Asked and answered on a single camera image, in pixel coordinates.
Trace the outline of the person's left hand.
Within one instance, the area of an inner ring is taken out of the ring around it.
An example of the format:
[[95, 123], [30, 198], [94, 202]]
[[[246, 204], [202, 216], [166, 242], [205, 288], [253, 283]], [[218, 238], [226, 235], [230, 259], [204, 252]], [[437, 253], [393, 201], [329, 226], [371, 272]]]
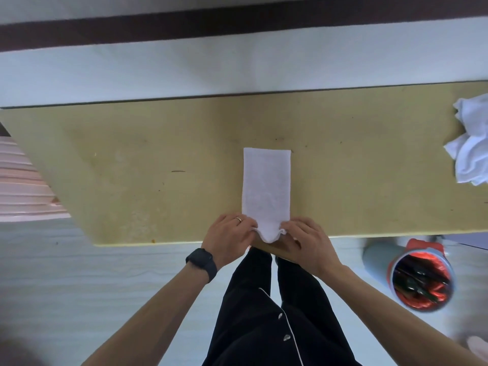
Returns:
[[257, 236], [256, 229], [242, 237], [220, 236], [218, 233], [218, 222], [221, 216], [208, 229], [201, 245], [201, 248], [213, 255], [218, 270], [240, 258]]

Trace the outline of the person's right hand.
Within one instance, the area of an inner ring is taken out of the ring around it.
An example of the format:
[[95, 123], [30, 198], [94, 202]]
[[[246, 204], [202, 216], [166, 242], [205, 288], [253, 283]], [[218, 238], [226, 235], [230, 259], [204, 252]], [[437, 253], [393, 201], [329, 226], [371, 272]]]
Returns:
[[282, 241], [294, 262], [325, 283], [345, 269], [323, 228], [321, 240], [295, 240], [286, 232]]

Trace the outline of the white towel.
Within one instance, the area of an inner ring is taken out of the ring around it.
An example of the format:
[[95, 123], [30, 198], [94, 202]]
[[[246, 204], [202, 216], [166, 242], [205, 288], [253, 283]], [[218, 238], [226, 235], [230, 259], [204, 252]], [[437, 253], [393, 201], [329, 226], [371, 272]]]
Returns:
[[291, 150], [243, 149], [241, 212], [253, 218], [266, 244], [286, 234], [281, 228], [290, 220]]

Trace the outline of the person's left forearm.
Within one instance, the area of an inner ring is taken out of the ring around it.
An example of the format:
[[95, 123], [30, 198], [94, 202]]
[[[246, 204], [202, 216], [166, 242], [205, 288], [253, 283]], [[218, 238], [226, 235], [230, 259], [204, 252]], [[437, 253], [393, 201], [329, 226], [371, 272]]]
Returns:
[[208, 273], [187, 263], [82, 366], [158, 366]]

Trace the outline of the person's right forearm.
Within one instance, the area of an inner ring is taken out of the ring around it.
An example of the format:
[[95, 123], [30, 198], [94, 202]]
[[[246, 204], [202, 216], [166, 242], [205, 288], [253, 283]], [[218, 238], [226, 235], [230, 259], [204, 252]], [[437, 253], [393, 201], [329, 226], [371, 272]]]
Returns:
[[318, 266], [315, 273], [360, 318], [398, 366], [488, 366], [347, 266]]

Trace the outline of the black smartwatch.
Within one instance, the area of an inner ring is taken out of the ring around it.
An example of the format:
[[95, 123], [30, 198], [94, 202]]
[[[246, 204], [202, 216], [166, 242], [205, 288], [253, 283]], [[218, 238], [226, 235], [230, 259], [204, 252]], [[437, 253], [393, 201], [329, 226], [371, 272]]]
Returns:
[[186, 264], [192, 264], [196, 268], [203, 270], [208, 275], [210, 283], [218, 272], [218, 267], [214, 261], [213, 255], [203, 248], [197, 248], [186, 257]]

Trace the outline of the grey trash bin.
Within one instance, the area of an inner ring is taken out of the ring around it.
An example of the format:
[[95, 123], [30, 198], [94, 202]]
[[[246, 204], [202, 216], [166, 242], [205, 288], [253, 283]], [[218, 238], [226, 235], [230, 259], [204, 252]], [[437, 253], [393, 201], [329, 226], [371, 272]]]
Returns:
[[363, 264], [366, 270], [372, 277], [384, 284], [388, 289], [389, 287], [386, 279], [387, 267], [394, 258], [395, 252], [399, 246], [400, 245], [388, 242], [387, 240], [378, 240], [372, 242], [363, 252]]

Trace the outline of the black shirt with white piping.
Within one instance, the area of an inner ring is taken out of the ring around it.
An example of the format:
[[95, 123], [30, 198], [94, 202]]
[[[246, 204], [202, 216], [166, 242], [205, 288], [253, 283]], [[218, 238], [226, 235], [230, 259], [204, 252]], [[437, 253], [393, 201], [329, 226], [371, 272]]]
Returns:
[[228, 290], [202, 366], [362, 366], [299, 310], [262, 289]]

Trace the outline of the red bin liner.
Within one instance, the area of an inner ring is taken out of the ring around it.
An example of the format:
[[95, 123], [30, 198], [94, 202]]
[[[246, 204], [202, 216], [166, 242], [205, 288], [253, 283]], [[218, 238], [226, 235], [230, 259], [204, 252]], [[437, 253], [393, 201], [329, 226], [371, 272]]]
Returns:
[[453, 298], [456, 277], [439, 242], [410, 238], [388, 264], [387, 285], [409, 310], [431, 313]]

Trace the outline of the crumpled white cloth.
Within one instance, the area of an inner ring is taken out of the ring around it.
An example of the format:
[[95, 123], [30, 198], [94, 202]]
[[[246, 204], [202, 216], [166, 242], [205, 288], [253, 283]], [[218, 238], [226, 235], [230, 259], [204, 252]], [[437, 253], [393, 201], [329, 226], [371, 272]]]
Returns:
[[453, 104], [455, 118], [465, 133], [447, 143], [444, 149], [454, 160], [459, 184], [488, 184], [488, 93], [460, 98]]

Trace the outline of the pink ribbed plastic stool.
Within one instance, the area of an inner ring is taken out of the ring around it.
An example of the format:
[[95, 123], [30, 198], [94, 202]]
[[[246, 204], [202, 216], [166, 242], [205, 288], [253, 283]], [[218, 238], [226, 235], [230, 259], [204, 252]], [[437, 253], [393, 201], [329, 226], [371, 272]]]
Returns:
[[14, 139], [0, 136], [0, 223], [68, 218], [70, 214]]

